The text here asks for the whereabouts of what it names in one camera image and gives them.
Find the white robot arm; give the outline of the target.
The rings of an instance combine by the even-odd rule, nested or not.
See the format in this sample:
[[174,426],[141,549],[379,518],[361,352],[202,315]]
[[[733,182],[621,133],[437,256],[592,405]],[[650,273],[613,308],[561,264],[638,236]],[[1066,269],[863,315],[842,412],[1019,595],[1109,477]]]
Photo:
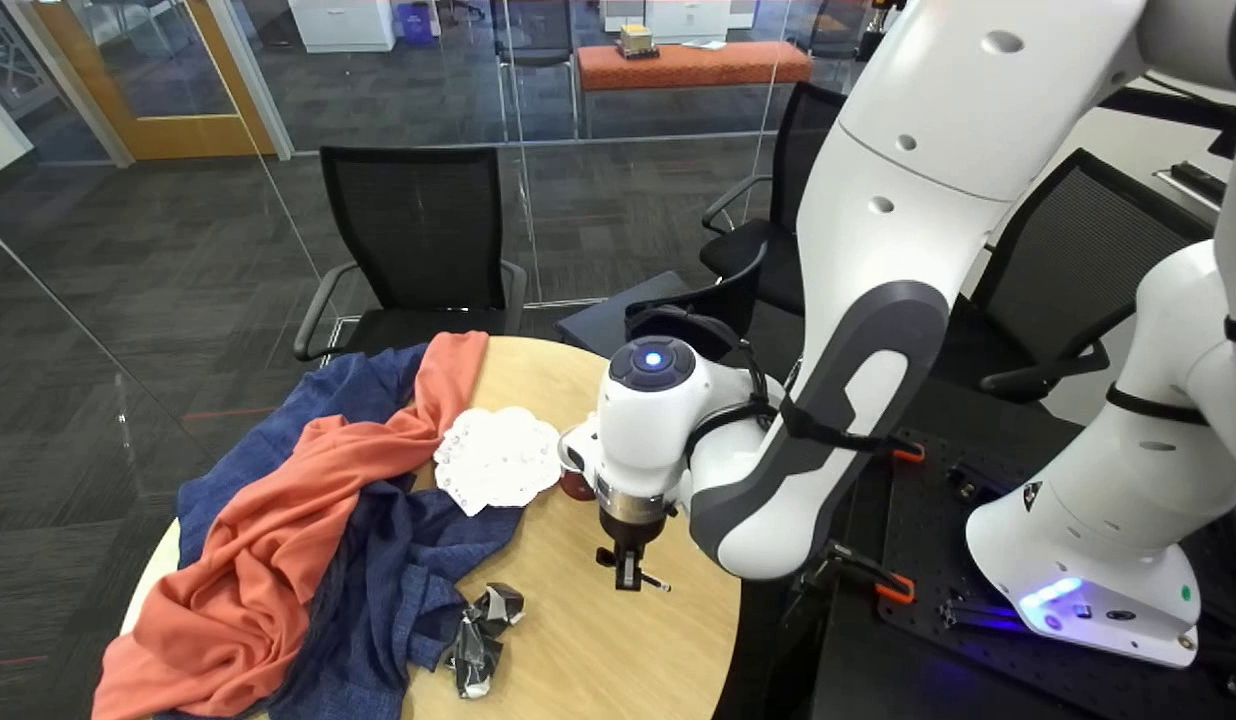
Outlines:
[[[1073,125],[1146,72],[1236,92],[1236,0],[909,0],[853,86],[796,210],[806,342],[788,381],[738,346],[628,336],[561,441],[613,538],[685,514],[743,580],[811,562],[827,499],[897,445],[980,245]],[[1150,269],[1103,405],[966,521],[1027,632],[1184,667],[1184,539],[1236,508],[1236,162],[1220,227]]]

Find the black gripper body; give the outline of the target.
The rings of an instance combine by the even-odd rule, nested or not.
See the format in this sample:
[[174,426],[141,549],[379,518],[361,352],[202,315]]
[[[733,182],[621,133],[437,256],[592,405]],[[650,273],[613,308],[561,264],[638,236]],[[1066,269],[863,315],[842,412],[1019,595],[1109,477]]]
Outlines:
[[643,549],[663,534],[669,506],[650,495],[607,495],[599,506],[599,530],[613,539],[613,555],[643,555]]

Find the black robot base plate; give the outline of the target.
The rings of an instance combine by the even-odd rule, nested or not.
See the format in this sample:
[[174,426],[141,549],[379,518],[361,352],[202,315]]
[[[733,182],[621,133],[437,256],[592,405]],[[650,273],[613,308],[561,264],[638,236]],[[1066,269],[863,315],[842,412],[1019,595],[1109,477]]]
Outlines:
[[847,538],[917,580],[838,605],[811,720],[1236,720],[1236,463],[1211,433],[1113,410],[1076,427],[928,386],[934,463]]

